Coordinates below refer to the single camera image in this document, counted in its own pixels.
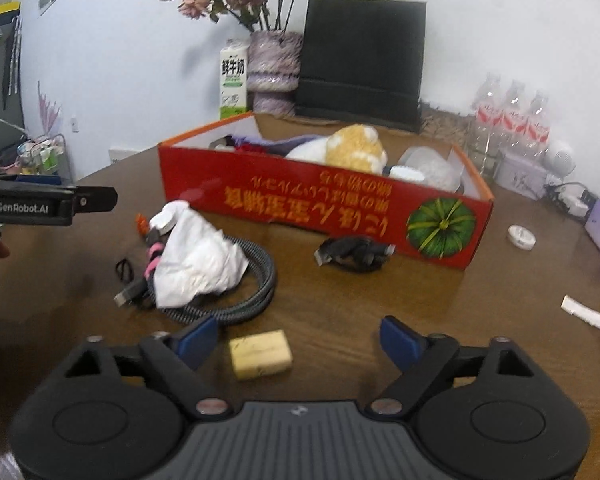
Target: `black paper bag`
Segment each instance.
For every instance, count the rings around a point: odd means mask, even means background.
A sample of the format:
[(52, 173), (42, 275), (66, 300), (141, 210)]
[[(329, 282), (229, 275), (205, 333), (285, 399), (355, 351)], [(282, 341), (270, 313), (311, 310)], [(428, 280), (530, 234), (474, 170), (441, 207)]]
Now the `black paper bag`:
[(419, 130), (427, 4), (309, 0), (299, 115)]

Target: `white box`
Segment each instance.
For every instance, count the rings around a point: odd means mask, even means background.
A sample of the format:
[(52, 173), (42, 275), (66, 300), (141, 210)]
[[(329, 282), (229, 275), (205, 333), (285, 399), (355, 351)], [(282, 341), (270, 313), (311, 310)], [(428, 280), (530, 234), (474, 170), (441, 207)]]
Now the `white box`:
[(493, 179), (504, 189), (516, 192), (532, 200), (540, 200), (546, 193), (549, 172), (540, 164), (524, 156), (500, 151)]
[(220, 118), (247, 111), (247, 51), (249, 44), (229, 40), (220, 51)]

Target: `purple vase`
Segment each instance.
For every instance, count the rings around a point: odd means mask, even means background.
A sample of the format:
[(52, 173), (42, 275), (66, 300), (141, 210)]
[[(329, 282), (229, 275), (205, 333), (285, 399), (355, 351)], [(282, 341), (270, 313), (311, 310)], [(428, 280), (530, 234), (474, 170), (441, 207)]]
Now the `purple vase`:
[(302, 34), (264, 30), (251, 35), (247, 89), (253, 111), (293, 115), (292, 92), (298, 88)]

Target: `white tape roll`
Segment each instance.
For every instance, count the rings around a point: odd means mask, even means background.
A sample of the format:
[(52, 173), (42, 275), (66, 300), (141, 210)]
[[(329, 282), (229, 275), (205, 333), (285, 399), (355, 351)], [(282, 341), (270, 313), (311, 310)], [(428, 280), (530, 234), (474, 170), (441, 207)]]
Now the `white tape roll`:
[(529, 229), (525, 229), (520, 225), (512, 225), (509, 228), (509, 240), (523, 251), (530, 251), (536, 244), (534, 234)]

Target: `milk carton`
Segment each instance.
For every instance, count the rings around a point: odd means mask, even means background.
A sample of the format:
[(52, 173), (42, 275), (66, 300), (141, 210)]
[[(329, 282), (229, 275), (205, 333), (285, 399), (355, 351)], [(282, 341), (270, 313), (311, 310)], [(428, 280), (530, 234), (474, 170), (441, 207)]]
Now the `milk carton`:
[(220, 118), (247, 111), (248, 42), (229, 40), (220, 51)]

